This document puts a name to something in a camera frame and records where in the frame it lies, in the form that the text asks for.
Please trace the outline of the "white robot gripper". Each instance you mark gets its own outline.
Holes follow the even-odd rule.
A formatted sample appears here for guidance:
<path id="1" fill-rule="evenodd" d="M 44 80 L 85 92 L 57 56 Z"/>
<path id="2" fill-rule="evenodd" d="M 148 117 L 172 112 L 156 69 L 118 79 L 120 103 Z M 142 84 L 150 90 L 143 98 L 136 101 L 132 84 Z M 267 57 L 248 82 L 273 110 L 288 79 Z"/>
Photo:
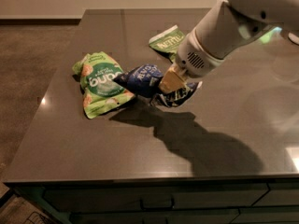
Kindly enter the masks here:
<path id="1" fill-rule="evenodd" d="M 175 59 L 165 72 L 158 87 L 163 93 L 181 89 L 188 77 L 204 77 L 223 63 L 209 54 L 198 41 L 195 30 L 189 32 L 178 46 Z"/>

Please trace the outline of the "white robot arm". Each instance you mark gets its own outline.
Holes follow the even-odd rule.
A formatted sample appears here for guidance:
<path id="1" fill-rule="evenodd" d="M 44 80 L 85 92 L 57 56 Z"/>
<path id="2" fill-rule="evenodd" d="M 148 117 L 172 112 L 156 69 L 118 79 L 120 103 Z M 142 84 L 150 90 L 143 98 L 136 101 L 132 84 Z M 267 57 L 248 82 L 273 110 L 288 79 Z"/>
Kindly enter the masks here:
<path id="1" fill-rule="evenodd" d="M 169 93 L 188 78 L 204 77 L 235 49 L 279 27 L 296 43 L 299 0 L 220 0 L 186 35 L 159 89 Z"/>

